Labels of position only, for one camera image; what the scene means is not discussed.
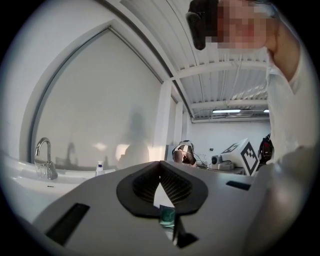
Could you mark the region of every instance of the gray plastic surface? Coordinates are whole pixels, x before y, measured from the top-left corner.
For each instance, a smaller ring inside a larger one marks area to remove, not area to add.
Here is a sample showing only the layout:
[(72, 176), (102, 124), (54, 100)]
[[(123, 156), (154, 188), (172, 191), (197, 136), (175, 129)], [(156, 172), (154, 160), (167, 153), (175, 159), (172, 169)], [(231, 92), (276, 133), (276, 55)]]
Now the gray plastic surface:
[[(186, 232), (199, 240), (183, 249), (174, 246), (158, 219), (135, 217), (118, 201), (118, 183), (151, 163), (89, 179), (48, 206), (34, 221), (45, 233), (75, 203), (90, 206), (65, 247), (85, 255), (240, 255), (246, 232), (264, 199), (269, 172), (250, 176), (218, 173), (174, 162), (170, 165), (203, 180), (209, 195), (199, 211), (182, 216)], [(226, 185), (252, 184), (249, 191)]]

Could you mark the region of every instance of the white equipment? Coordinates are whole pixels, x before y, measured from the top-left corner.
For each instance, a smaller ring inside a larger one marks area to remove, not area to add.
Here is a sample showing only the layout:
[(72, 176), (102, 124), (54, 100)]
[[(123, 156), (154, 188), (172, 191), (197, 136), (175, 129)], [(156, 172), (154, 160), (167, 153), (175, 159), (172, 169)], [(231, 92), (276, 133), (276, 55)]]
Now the white equipment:
[(222, 161), (231, 161), (235, 167), (244, 168), (245, 175), (253, 176), (258, 168), (259, 159), (246, 138), (232, 144), (221, 153)]

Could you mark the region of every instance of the ceiling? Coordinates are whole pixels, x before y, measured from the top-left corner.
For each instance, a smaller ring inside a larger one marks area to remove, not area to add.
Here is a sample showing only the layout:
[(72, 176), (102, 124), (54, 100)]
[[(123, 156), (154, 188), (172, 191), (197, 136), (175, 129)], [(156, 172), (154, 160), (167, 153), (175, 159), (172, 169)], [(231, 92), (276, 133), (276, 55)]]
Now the ceiling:
[[(269, 115), (266, 91), (266, 49), (230, 54), (213, 43), (194, 48), (185, 15), (191, 0), (121, 0), (117, 7), (130, 14), (166, 59), (194, 121), (265, 121)], [(216, 116), (215, 109), (250, 110), (237, 117)]]

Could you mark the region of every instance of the white pillar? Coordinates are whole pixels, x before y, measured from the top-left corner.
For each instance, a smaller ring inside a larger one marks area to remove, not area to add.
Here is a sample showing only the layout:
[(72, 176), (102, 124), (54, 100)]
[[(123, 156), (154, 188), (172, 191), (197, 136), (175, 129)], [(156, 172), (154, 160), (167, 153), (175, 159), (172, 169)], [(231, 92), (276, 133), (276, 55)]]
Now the white pillar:
[(189, 113), (186, 111), (183, 113), (182, 118), (182, 140), (191, 140), (191, 118)]
[(153, 138), (153, 148), (150, 152), (150, 161), (160, 161), (165, 159), (172, 81), (165, 81), (160, 90), (158, 110), (155, 122), (155, 131)]
[(175, 107), (175, 123), (174, 123), (174, 137), (173, 145), (178, 145), (182, 137), (182, 117), (183, 117), (183, 103), (178, 102)]

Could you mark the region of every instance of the chrome faucet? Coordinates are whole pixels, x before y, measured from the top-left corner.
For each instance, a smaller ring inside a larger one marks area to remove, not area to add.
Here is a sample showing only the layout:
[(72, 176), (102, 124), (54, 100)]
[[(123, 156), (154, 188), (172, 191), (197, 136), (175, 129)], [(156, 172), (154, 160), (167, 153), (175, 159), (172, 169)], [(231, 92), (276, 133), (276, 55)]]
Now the chrome faucet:
[(38, 144), (35, 147), (35, 155), (38, 157), (40, 154), (40, 148), (42, 146), (42, 144), (46, 142), (46, 155), (47, 155), (47, 162), (46, 162), (46, 173), (47, 173), (47, 177), (49, 180), (55, 180), (56, 178), (58, 178), (58, 173), (56, 171), (56, 167), (55, 164), (53, 162), (51, 162), (51, 143), (50, 140), (48, 138), (42, 138), (40, 139), (40, 141), (38, 142)]

